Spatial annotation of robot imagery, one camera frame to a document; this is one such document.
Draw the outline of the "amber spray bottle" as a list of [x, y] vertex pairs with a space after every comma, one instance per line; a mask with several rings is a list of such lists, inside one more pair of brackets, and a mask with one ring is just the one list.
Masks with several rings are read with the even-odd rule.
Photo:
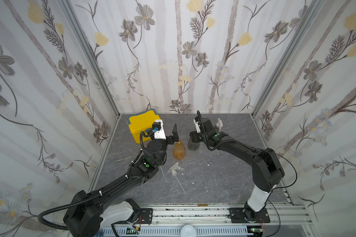
[[179, 139], [178, 142], [173, 147], [173, 158], [176, 160], [182, 160], [186, 157], [187, 151], [182, 143], [182, 140]]

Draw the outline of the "clear spray nozzle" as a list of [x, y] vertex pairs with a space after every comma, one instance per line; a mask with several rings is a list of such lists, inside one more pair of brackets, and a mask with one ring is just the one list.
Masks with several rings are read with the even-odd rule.
[[220, 118], [218, 118], [218, 121], [216, 123], [217, 132], [220, 132], [222, 130], [222, 127], [223, 127], [223, 122]]
[[175, 177], [175, 179], [177, 180], [177, 182], [178, 182], [179, 186], [181, 187], [183, 193], [186, 195], [187, 193], [186, 193], [183, 185], [181, 184], [180, 180], [178, 179], [178, 171], [183, 171], [183, 170], [184, 170], [184, 168], [180, 167], [179, 162], [176, 162], [169, 168], [168, 172], [171, 173], [171, 175], [173, 177]]

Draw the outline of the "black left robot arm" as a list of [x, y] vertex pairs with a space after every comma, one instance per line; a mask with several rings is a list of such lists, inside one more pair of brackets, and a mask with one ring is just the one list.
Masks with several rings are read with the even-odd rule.
[[174, 125], [172, 135], [166, 139], [158, 139], [156, 132], [151, 138], [123, 176], [90, 193], [82, 190], [73, 197], [71, 203], [75, 205], [67, 208], [63, 217], [72, 236], [93, 237], [104, 222], [103, 214], [111, 203], [128, 190], [142, 185], [159, 171], [159, 167], [166, 162], [168, 145], [179, 141], [177, 125]]

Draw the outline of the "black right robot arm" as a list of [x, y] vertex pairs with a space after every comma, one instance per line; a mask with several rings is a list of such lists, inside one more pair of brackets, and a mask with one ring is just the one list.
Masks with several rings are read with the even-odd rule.
[[193, 120], [195, 131], [190, 133], [193, 143], [203, 142], [210, 151], [220, 150], [232, 154], [252, 168], [254, 188], [243, 208], [244, 219], [256, 222], [260, 219], [274, 188], [285, 173], [273, 149], [260, 149], [233, 139], [228, 134], [217, 132], [209, 119], [200, 116]]

